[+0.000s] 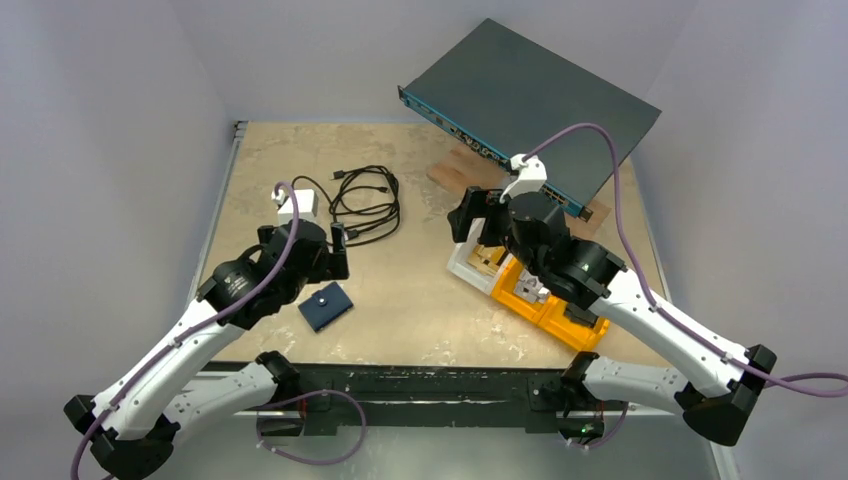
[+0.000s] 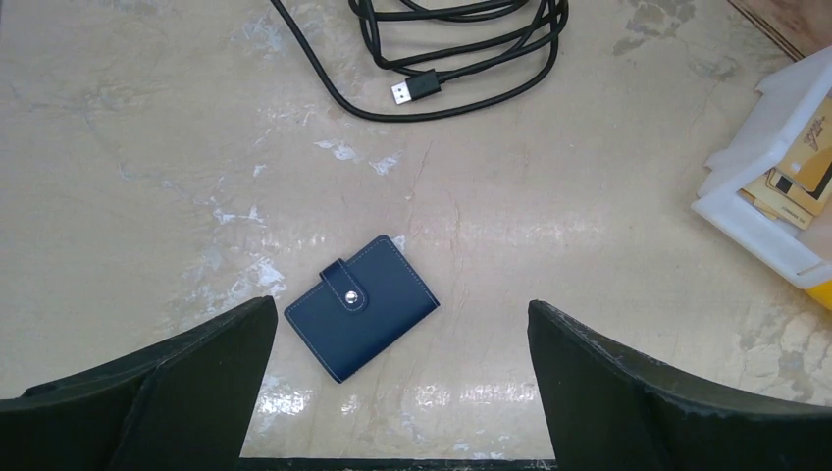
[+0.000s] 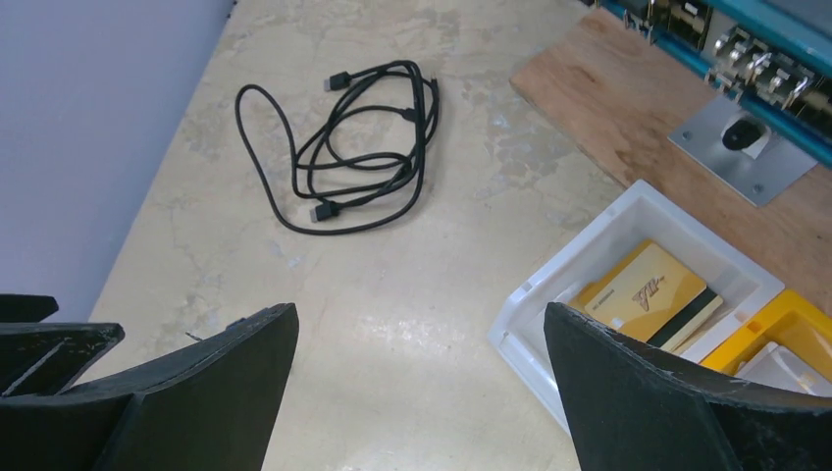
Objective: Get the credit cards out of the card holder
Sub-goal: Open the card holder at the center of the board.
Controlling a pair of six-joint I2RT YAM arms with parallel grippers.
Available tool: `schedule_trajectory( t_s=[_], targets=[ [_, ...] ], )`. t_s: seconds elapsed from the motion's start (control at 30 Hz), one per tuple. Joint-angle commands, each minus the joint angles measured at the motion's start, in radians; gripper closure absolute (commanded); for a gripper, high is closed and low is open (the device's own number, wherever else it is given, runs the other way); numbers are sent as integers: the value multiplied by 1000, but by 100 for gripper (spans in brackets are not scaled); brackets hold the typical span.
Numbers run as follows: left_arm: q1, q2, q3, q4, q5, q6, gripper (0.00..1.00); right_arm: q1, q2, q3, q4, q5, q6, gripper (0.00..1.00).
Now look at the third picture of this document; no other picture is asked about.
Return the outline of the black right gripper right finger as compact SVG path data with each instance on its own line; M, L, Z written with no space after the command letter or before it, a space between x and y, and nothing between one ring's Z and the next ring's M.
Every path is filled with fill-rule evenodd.
M546 347L584 470L827 470L831 401L730 377L552 302Z

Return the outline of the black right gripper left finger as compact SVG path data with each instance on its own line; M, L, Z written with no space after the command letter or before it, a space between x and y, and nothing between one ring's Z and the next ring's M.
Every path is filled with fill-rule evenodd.
M293 304L53 396L1 404L5 470L258 470L298 337Z

